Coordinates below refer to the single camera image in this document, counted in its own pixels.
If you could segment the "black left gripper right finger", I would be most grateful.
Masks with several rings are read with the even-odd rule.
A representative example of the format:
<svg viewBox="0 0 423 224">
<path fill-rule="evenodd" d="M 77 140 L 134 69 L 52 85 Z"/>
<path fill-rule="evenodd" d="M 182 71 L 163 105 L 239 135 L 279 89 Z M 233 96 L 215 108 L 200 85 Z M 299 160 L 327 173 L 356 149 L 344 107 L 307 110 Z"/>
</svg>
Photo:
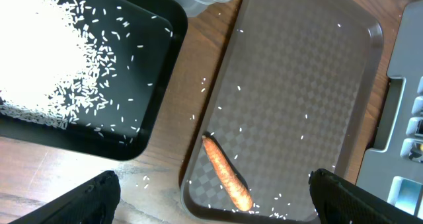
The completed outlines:
<svg viewBox="0 0 423 224">
<path fill-rule="evenodd" d="M 308 183 L 321 224 L 422 224 L 421 219 L 324 168 L 313 171 Z"/>
</svg>

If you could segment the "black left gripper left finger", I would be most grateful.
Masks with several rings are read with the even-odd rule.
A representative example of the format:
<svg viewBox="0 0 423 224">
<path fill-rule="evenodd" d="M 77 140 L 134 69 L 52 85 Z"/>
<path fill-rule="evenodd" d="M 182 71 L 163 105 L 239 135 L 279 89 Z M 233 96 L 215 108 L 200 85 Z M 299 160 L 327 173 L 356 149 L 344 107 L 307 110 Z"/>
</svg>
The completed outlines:
<svg viewBox="0 0 423 224">
<path fill-rule="evenodd" d="M 120 194 L 117 174 L 107 170 L 11 224 L 111 224 Z"/>
</svg>

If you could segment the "orange carrot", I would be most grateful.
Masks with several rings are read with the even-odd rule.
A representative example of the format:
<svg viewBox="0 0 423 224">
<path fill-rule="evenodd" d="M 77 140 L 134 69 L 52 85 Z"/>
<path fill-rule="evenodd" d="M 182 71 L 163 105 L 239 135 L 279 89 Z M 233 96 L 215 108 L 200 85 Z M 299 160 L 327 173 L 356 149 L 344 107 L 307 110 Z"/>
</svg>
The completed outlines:
<svg viewBox="0 0 423 224">
<path fill-rule="evenodd" d="M 212 138 L 205 135 L 202 136 L 202 144 L 217 177 L 227 191 L 233 204 L 241 211 L 249 211 L 253 206 L 252 197 L 245 185 L 235 174 L 235 171 L 231 168 L 229 161 L 225 158 L 221 149 Z"/>
</svg>

